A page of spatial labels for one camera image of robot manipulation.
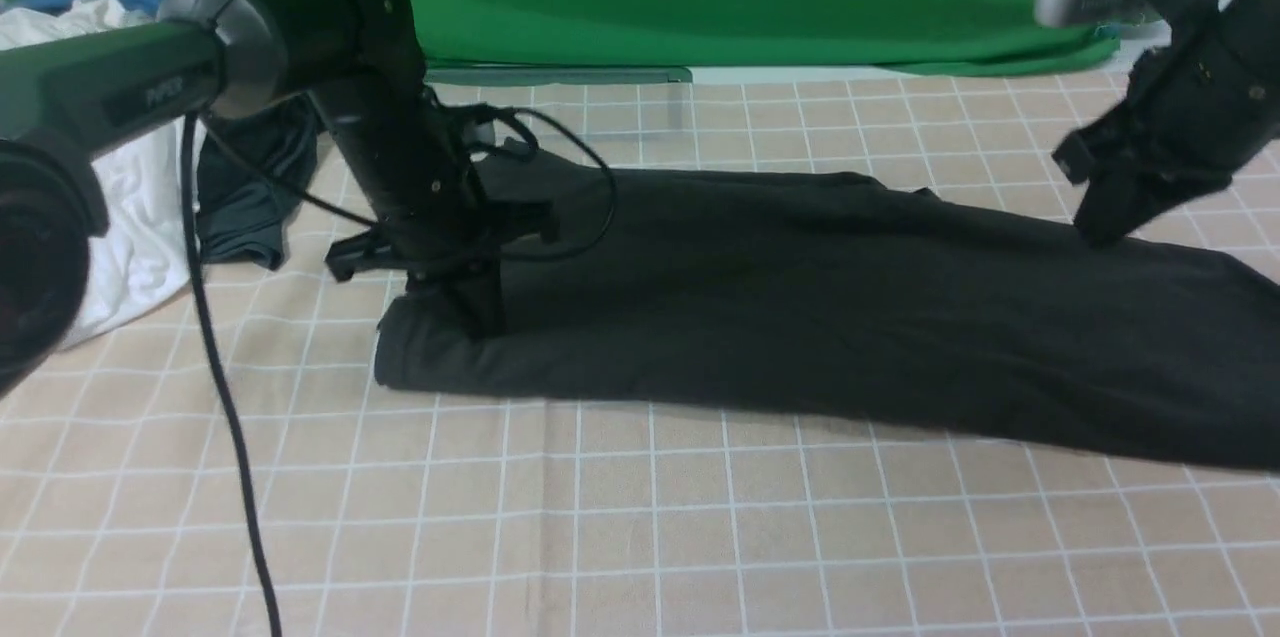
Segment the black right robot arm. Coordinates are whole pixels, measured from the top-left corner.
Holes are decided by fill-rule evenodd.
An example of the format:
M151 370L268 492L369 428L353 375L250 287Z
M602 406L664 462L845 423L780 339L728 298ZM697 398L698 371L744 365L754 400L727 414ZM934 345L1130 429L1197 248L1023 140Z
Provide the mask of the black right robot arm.
M1226 191L1277 136L1279 0L1034 0L1039 26L1169 26L1147 49L1124 98L1053 150L1085 185L1074 217L1110 246L1189 201Z

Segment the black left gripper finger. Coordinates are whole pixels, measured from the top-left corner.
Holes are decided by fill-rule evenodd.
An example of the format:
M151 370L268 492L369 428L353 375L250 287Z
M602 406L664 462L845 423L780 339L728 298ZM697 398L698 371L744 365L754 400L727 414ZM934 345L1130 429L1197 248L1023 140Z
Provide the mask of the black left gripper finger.
M507 331L499 262L471 262L440 281L444 322L472 340Z

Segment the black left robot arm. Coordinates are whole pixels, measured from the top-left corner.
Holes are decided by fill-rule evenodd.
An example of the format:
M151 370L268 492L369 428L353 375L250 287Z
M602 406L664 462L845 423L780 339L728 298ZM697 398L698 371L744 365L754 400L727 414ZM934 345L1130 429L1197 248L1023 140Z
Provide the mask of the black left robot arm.
M485 194L472 127L512 110L443 107L411 0L165 0L147 26L3 52L3 391L69 331L108 232L93 159L180 116L253 116L303 93L374 223L338 240L337 281L406 272L472 336L504 326L504 246L557 240L548 201Z

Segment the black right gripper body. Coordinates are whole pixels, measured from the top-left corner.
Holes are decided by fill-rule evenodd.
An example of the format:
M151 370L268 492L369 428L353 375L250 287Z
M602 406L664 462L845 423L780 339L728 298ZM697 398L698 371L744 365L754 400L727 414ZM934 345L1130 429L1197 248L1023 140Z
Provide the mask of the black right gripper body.
M1119 104L1053 160L1073 185L1120 175L1226 177L1277 130L1277 20L1222 12L1143 55Z

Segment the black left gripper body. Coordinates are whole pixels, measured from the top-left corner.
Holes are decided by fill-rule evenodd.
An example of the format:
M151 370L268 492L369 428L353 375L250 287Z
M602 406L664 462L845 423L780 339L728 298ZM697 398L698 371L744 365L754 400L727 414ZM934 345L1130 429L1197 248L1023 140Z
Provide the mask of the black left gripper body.
M474 162L493 107L448 107L435 90L397 93L387 82L329 82L310 101L372 210L372 226L330 246L335 281L401 271L448 280L493 262L522 239L557 242L552 201L490 198Z

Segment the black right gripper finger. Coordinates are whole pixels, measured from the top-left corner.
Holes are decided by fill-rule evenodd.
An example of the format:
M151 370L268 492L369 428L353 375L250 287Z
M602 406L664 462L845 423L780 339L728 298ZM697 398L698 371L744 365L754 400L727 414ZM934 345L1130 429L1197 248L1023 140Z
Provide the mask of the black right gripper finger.
M1120 175L1088 182L1073 219L1089 246L1111 246L1170 210L1226 191L1233 177Z

